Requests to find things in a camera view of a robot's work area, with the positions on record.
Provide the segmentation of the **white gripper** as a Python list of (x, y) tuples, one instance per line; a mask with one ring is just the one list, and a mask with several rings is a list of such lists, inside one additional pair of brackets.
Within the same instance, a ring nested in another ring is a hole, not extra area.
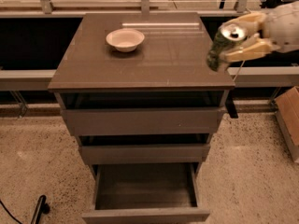
[(229, 20), (252, 35), (240, 45), (226, 49), (219, 55), (220, 70), (227, 70), (232, 63), (255, 60), (277, 51), (294, 51), (294, 3), (273, 8), (266, 13), (252, 12)]

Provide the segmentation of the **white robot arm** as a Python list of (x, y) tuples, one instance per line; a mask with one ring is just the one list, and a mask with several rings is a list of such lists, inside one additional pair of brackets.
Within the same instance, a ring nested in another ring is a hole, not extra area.
[(262, 58), (274, 51), (299, 50), (299, 1), (281, 5), (268, 12), (252, 12), (227, 21), (225, 25), (246, 30), (247, 39), (222, 51), (220, 62), (231, 63)]

